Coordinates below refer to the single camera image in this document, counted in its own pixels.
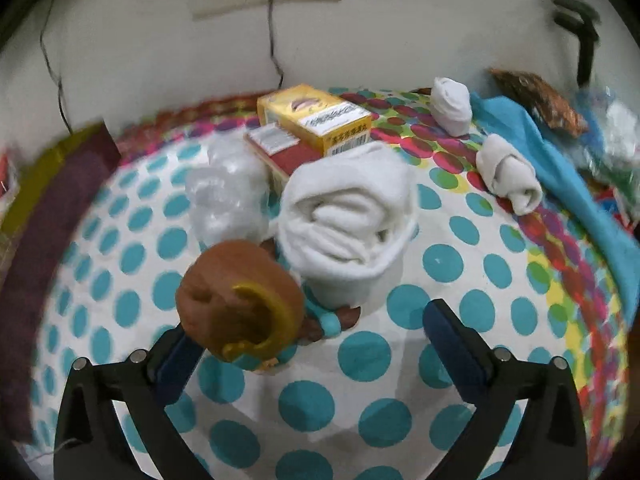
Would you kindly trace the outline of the white rolled sock near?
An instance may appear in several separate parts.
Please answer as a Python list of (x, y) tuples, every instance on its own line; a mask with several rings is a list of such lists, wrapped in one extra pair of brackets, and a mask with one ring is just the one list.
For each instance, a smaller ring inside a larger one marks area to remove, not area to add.
[(517, 216), (534, 211), (544, 193), (534, 166), (498, 134), (486, 136), (476, 166), (489, 192), (506, 198)]

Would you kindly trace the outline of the clear plastic bag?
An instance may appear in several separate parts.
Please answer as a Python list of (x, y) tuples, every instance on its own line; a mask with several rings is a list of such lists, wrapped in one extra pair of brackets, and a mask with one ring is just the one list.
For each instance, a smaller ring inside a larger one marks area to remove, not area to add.
[(639, 221), (639, 115), (608, 87), (578, 90), (574, 107), (588, 130), (578, 140), (582, 166), (612, 188), (623, 217)]

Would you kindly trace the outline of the large white sock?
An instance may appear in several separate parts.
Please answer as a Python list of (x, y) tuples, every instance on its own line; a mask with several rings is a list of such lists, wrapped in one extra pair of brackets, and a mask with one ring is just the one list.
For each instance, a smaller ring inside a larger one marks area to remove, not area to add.
[(322, 307), (357, 307), (402, 257), (418, 212), (412, 168), (388, 144), (370, 142), (294, 171), (277, 239)]

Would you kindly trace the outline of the gold cardboard box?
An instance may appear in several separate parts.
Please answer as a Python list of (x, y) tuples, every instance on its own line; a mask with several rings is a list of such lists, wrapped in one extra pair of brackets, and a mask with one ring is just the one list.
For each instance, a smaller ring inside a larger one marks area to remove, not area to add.
[(119, 150), (102, 122), (47, 148), (23, 172), (1, 221), (1, 434), (32, 440), (30, 389), (53, 273)]

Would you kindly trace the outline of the red white small box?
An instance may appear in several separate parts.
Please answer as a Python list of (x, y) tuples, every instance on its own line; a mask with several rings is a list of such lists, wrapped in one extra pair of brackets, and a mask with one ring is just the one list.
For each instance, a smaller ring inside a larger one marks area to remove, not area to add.
[(278, 195), (282, 194), (298, 167), (321, 158), (310, 146), (277, 124), (247, 131), (244, 139), (268, 167), (271, 188)]

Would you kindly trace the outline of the blue cloth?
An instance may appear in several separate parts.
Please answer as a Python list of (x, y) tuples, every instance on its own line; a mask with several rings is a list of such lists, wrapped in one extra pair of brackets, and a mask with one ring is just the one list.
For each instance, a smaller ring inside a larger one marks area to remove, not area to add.
[(514, 146), (534, 166), (542, 186), (582, 224), (608, 264), (627, 323), (639, 305), (639, 243), (592, 198), (573, 164), (548, 140), (527, 110), (506, 96), (471, 94), (473, 117), (487, 133)]

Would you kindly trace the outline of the polka dot bed sheet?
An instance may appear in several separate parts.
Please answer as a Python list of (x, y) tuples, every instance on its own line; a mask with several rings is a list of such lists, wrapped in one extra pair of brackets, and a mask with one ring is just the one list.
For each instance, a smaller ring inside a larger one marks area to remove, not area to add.
[[(358, 324), (292, 349), (254, 374), (203, 356), (168, 416), (221, 479), (422, 479), (473, 410), (422, 330), (442, 298), (491, 346), (523, 361), (562, 356), (572, 369), (597, 477), (622, 440), (627, 323), (615, 282), (580, 223), (552, 197), (515, 217), (475, 169), (482, 139), (440, 130), (424, 96), (355, 91), (374, 135), (416, 175), (418, 227)], [(44, 305), (30, 386), (34, 440), (22, 448), (52, 472), (65, 379), (85, 356), (118, 362), (178, 321), (175, 292), (200, 253), (184, 178), (219, 133), (256, 125), (247, 112), (191, 120), (169, 144), (119, 168), (70, 241)]]

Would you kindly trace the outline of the clear plastic bottle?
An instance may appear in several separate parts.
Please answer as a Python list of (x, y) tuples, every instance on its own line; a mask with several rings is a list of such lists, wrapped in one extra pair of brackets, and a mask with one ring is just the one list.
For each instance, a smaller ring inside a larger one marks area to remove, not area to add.
[(269, 171), (242, 133), (214, 136), (208, 163), (186, 173), (194, 234), (205, 247), (225, 240), (260, 243), (269, 230)]

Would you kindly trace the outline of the brown monkey plush toy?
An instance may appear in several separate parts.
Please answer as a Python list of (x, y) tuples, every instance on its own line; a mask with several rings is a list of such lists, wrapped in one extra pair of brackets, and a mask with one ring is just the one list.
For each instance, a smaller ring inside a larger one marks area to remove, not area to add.
[(291, 359), (296, 344), (357, 324), (360, 307), (308, 311), (302, 286), (277, 256), (272, 238), (226, 240), (204, 250), (176, 291), (184, 332), (219, 361), (264, 372)]

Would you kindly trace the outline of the brown snack packet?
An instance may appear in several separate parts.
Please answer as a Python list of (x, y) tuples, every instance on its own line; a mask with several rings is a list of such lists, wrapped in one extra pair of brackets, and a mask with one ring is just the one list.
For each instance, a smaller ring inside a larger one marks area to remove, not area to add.
[(505, 96), (525, 107), (549, 129), (566, 133), (574, 139), (588, 131), (584, 116), (541, 76), (500, 68), (490, 68), (488, 73)]

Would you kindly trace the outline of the black clamp mount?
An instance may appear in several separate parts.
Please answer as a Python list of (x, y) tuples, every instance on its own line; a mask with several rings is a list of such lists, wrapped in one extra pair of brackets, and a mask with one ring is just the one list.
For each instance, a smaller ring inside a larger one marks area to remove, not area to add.
[(573, 34), (579, 42), (576, 82), (579, 88), (590, 83), (594, 52), (600, 41), (596, 26), (600, 14), (582, 0), (551, 0), (555, 6), (553, 21)]

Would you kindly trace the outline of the white rolled sock far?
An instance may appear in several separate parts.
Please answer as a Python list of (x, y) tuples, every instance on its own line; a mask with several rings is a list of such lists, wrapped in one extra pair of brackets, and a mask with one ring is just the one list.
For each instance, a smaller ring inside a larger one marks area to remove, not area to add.
[(447, 77), (436, 77), (431, 91), (431, 113), (440, 128), (454, 138), (469, 132), (472, 122), (468, 87)]

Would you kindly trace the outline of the yellow medicine box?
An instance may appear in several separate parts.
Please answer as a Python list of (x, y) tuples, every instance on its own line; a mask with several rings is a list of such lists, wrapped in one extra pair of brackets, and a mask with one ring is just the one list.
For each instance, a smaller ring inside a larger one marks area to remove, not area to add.
[(370, 141), (370, 112), (308, 84), (261, 96), (257, 111), (262, 126), (278, 125), (321, 156), (340, 154)]

